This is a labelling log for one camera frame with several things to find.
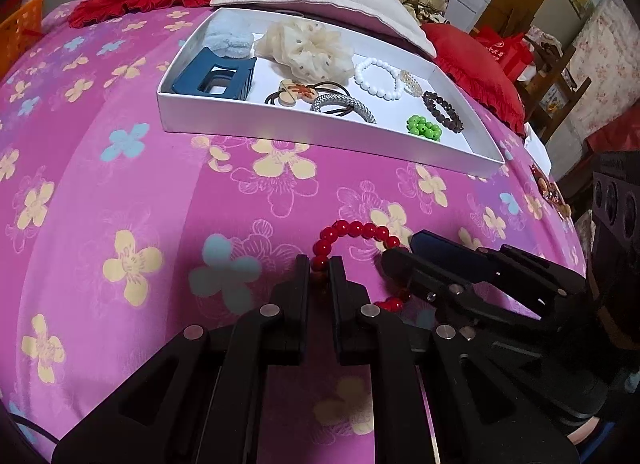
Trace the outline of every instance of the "silver rhinestone hair tie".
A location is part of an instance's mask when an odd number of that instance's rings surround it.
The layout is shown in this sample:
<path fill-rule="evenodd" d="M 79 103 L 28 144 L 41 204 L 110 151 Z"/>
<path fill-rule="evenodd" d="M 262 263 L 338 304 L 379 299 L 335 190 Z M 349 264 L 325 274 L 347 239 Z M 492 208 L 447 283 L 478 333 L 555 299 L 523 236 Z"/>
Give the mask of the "silver rhinestone hair tie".
<path fill-rule="evenodd" d="M 373 114 L 369 111 L 364 104 L 353 97 L 347 97 L 346 95 L 338 94 L 324 94 L 316 97 L 316 100 L 311 105 L 311 111 L 320 111 L 323 106 L 328 104 L 339 104 L 340 106 L 351 106 L 353 111 L 361 116 L 365 123 L 375 124 L 376 120 L 373 118 Z"/>

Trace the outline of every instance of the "blue hair claw clip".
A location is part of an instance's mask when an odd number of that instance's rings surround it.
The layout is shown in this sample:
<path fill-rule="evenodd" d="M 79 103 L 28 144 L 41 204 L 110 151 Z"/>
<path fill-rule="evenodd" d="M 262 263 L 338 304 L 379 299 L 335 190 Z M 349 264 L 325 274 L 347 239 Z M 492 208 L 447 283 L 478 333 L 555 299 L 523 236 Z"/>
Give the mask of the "blue hair claw clip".
<path fill-rule="evenodd" d="M 221 58 L 204 48 L 175 79 L 172 88 L 180 95 L 246 100 L 256 60 Z M 210 89 L 219 81 L 224 81 L 224 92 L 210 94 Z"/>

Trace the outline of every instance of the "green bead bracelet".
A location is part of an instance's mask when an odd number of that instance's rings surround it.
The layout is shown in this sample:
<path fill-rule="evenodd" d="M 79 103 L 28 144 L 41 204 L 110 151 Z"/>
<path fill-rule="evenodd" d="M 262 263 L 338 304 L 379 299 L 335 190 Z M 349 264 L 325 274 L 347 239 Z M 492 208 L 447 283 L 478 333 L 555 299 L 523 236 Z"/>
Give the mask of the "green bead bracelet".
<path fill-rule="evenodd" d="M 412 115 L 406 121 L 406 129 L 412 135 L 420 135 L 425 139 L 435 140 L 440 142 L 440 136 L 442 135 L 442 128 L 435 123 L 430 123 L 427 119 L 421 115 Z"/>

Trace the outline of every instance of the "pink floral bedsheet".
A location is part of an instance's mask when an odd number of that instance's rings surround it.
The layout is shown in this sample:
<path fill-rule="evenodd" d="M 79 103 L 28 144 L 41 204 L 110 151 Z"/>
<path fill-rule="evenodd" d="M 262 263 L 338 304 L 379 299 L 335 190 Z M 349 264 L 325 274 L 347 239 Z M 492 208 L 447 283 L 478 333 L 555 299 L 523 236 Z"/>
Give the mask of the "pink floral bedsheet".
<path fill-rule="evenodd" d="M 540 198 L 521 142 L 476 103 L 507 159 L 488 180 L 306 144 L 166 133 L 156 86 L 209 11 L 73 30 L 69 9 L 49 17 L 54 28 L 0 85 L 1 397 L 56 437 L 185 325 L 225 325 L 264 303 L 338 218 L 384 224 L 404 244 L 423 228 L 473 249 L 508 242 L 584 274 L 573 226 Z M 334 245 L 372 301 L 387 296 L 373 262 L 381 248 Z M 402 315 L 433 323 L 416 299 Z M 316 301 L 310 329 L 303 367 L 269 371 L 259 461 L 372 463 L 368 370 L 336 364 Z"/>

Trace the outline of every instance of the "wooden chair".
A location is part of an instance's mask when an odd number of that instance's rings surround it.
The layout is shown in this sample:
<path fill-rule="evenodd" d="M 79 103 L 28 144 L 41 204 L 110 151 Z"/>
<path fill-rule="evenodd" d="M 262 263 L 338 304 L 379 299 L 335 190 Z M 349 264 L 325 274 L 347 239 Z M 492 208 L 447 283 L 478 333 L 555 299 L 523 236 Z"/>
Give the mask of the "wooden chair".
<path fill-rule="evenodd" d="M 545 49 L 526 36 L 525 39 L 533 45 L 535 55 L 537 59 L 539 59 L 539 61 L 536 62 L 538 73 L 526 86 L 517 81 L 516 88 L 524 103 L 525 121 L 530 121 L 531 126 L 534 127 L 534 130 L 536 130 L 536 133 L 540 136 L 542 144 L 546 144 L 556 129 L 558 129 L 558 126 L 562 124 L 562 121 L 564 121 L 566 116 L 574 109 L 574 106 L 584 95 L 584 92 L 587 91 L 587 88 L 589 88 L 591 84 L 591 79 L 586 78 L 580 87 L 574 89 L 570 87 L 562 77 L 562 72 L 575 54 L 574 46 L 567 47 L 562 56 L 558 57 L 557 54 L 552 52 L 553 49 Z M 559 110 L 548 114 L 545 109 L 540 106 L 540 101 L 554 84 L 566 98 L 567 102 Z"/>

